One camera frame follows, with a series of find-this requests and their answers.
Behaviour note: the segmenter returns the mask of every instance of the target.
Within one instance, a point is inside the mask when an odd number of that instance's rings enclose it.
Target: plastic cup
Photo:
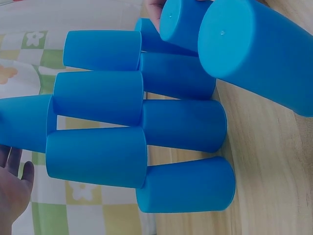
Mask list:
[[[161,14],[161,38],[177,46],[198,52],[202,19],[212,1],[167,0]]]
[[[214,100],[145,100],[141,126],[148,145],[212,153],[227,131],[224,109]]]
[[[235,175],[222,157],[149,166],[146,181],[136,189],[145,213],[223,211],[233,200]]]
[[[198,57],[142,53],[139,70],[144,90],[178,99],[210,99],[216,79],[208,75]]]
[[[53,102],[58,115],[138,125],[143,102],[142,75],[139,71],[59,73]]]
[[[211,76],[313,117],[313,36],[258,1],[215,1],[199,57]]]
[[[98,185],[140,188],[147,146],[140,127],[61,130],[47,137],[50,177]]]
[[[140,32],[71,31],[65,42],[63,63],[95,71],[134,71],[138,67],[140,52]]]
[[[0,144],[45,153],[46,129],[51,95],[0,99]]]
[[[188,56],[198,56],[198,53],[178,47],[174,44],[163,41],[157,32],[153,23],[148,18],[139,18],[136,23],[135,31],[141,32],[142,47],[141,50],[146,52],[158,52]]]

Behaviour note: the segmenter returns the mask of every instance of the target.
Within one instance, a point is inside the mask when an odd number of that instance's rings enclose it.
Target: hand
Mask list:
[[[0,227],[9,225],[11,228],[13,222],[26,210],[30,200],[34,165],[25,163],[20,180],[17,176],[21,156],[22,150],[0,144]]]
[[[149,13],[150,20],[155,25],[158,32],[160,32],[160,18],[161,18],[161,13],[162,13],[165,3],[166,3],[166,0],[145,0],[145,5]]]

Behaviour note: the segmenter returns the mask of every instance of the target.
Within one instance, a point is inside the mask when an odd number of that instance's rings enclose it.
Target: green square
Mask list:
[[[63,65],[63,50],[44,50],[40,65],[56,70],[65,69]]]
[[[32,202],[35,235],[69,235],[66,205]]]
[[[55,82],[55,75],[40,75],[40,94],[52,94]]]
[[[44,49],[46,35],[47,31],[25,33],[22,49]]]
[[[22,178],[25,163],[20,163],[18,178]]]
[[[45,154],[32,152],[31,161],[34,165],[45,165]]]

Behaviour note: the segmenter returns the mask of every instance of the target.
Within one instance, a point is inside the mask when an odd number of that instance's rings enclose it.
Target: wooden surface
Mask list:
[[[313,0],[268,4],[313,34]],[[228,116],[218,154],[233,163],[234,201],[224,212],[158,214],[158,235],[313,235],[313,118],[222,81],[215,98]],[[155,165],[207,157],[160,147],[151,156]]]

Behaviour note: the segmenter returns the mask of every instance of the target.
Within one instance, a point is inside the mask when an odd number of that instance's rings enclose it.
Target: checkered tablecloth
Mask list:
[[[66,35],[67,31],[0,35],[0,98],[50,94],[58,72],[77,70],[63,66]],[[59,129],[112,126],[58,118]],[[13,225],[13,235],[155,233],[154,218],[138,210],[134,189],[52,179],[46,171],[44,154],[24,151],[20,169],[27,161],[35,165],[35,185],[27,210]]]

